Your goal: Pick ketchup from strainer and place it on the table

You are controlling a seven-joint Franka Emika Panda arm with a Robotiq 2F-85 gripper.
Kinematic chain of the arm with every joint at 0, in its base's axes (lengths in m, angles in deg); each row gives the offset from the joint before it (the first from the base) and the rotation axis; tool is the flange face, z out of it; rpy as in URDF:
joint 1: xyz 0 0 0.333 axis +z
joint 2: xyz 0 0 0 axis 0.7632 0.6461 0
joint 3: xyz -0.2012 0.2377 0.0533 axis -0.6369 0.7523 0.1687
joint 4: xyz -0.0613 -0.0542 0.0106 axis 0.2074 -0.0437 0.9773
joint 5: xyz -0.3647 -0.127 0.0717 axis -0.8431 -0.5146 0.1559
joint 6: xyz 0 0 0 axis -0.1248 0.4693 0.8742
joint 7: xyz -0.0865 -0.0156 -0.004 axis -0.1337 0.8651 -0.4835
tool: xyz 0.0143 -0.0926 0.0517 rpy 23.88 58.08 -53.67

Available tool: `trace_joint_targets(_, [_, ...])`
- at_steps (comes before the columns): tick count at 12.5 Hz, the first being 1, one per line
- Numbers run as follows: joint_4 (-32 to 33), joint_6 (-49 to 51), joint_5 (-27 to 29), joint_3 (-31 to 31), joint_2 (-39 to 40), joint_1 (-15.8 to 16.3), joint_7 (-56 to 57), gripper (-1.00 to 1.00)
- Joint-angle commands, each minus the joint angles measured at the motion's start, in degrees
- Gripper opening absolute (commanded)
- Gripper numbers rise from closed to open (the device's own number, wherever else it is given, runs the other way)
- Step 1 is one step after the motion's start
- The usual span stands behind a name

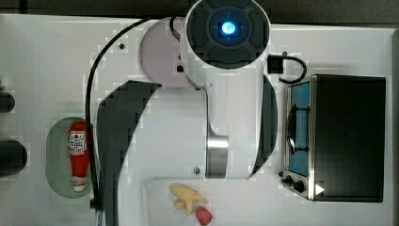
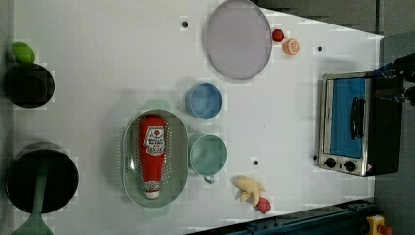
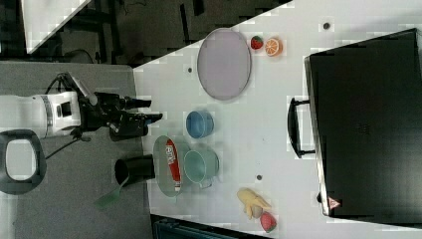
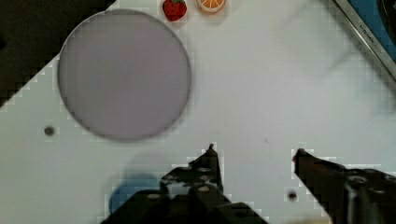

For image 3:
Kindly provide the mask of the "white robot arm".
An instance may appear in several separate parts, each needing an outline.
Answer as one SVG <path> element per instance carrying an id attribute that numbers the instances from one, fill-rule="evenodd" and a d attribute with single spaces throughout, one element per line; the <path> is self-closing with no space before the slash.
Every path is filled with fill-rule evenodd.
<path id="1" fill-rule="evenodd" d="M 140 114 L 149 100 L 110 93 L 75 92 L 1 98 L 1 191 L 20 195 L 35 189 L 47 172 L 41 140 L 70 135 L 74 140 L 101 127 L 113 141 L 144 136 L 161 114 Z"/>

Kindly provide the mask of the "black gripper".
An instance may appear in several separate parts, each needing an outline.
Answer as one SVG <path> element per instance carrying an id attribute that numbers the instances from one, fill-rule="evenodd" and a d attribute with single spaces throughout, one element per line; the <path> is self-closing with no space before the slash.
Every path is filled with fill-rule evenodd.
<path id="1" fill-rule="evenodd" d="M 147 134 L 147 126 L 162 119 L 163 114 L 143 115 L 131 113 L 131 109 L 149 108 L 151 100 L 121 97 L 118 94 L 95 93 L 97 103 L 79 98 L 81 125 L 78 136 L 84 132 L 107 127 L 112 141 L 136 138 Z"/>

